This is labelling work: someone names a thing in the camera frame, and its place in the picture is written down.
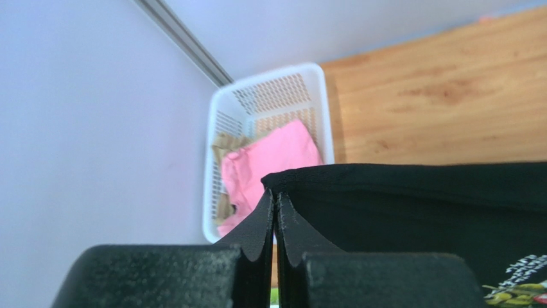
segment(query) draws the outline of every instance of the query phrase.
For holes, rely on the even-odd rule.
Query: wall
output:
[[[206,243],[215,86],[132,1],[0,4],[0,307],[102,243]]]
[[[323,62],[529,0],[165,0],[235,79]]]

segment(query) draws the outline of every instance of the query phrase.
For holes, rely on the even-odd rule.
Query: black fabric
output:
[[[330,165],[262,182],[287,192],[302,217],[348,252],[453,253],[493,287],[547,280],[541,268],[506,273],[547,255],[546,163]]]

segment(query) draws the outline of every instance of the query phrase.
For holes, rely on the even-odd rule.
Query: white plastic basket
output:
[[[220,132],[253,137],[300,119],[325,164],[334,164],[333,136],[325,75],[314,63],[284,67],[237,81],[216,91],[211,100],[205,158],[203,231],[211,243],[220,239],[214,219],[224,190],[211,144]]]

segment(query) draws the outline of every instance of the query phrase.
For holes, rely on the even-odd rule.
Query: wooden floor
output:
[[[321,66],[338,163],[547,159],[547,8]]]

